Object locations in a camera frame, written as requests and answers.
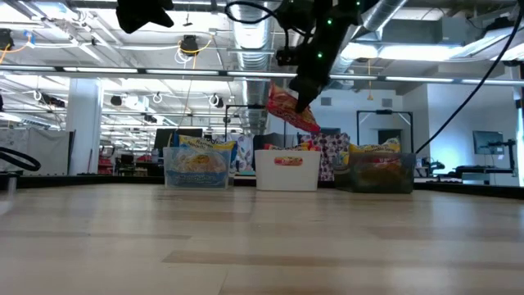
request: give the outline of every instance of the black hose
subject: black hose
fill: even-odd
[[[24,160],[27,160],[29,163],[33,165],[26,164],[23,161],[17,160],[14,157],[11,157],[7,154],[12,154],[13,156],[20,157]],[[12,165],[18,166],[22,169],[26,169],[29,171],[38,171],[40,170],[40,167],[42,167],[40,162],[37,161],[35,158],[30,157],[22,152],[11,150],[10,148],[6,148],[6,147],[0,147],[0,159],[9,162]]]

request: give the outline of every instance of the fluorescent light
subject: fluorescent light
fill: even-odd
[[[142,128],[142,129],[205,129],[209,127],[206,126],[169,126],[169,125],[131,125],[131,124],[102,124],[102,128],[106,129],[114,129],[114,128]],[[223,125],[212,125],[211,128],[213,129],[225,129],[225,126]],[[228,126],[228,130],[231,129],[240,129],[241,127],[238,125]]]
[[[480,79],[462,79],[463,84],[474,84],[477,85],[481,82]],[[524,81],[522,80],[497,80],[497,79],[487,79],[484,82],[484,85],[501,85],[501,86],[524,86]]]
[[[293,78],[295,73],[272,73],[272,72],[258,72],[258,71],[229,71],[229,76],[232,77],[261,77],[261,78]]]
[[[35,23],[11,23],[11,22],[0,22],[0,28],[11,29],[11,30],[34,30],[43,29],[44,25]]]
[[[226,114],[192,114],[194,117],[204,117],[204,118],[222,118]]]
[[[11,114],[6,114],[4,112],[0,112],[0,119],[13,121],[13,122],[21,122],[22,121],[22,119],[19,118],[18,116],[11,115]]]
[[[368,75],[330,75],[331,79],[347,79],[347,80],[376,80],[375,76]]]
[[[462,50],[462,47],[444,45],[389,45],[379,52],[378,57],[406,61],[447,61]]]
[[[55,71],[52,66],[14,66],[14,65],[1,65],[0,70],[37,70],[37,71]]]
[[[426,82],[426,83],[451,83],[453,79],[424,78],[424,77],[386,77],[386,81]]]
[[[146,70],[148,74],[158,75],[219,75],[217,70]]]
[[[90,67],[65,67],[65,71],[94,72],[94,73],[138,73],[137,69],[121,68],[90,68]]]

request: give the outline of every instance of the label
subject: label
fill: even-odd
[[[275,157],[274,163],[277,166],[302,166],[302,157]]]

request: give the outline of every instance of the dark plastic bin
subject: dark plastic bin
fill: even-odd
[[[411,153],[351,153],[347,173],[338,175],[339,182],[346,179],[349,183],[341,184],[340,189],[350,188],[355,193],[411,193],[415,161]]]

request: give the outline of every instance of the white plastic bin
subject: white plastic bin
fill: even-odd
[[[259,190],[317,190],[320,152],[258,150],[255,162]]]

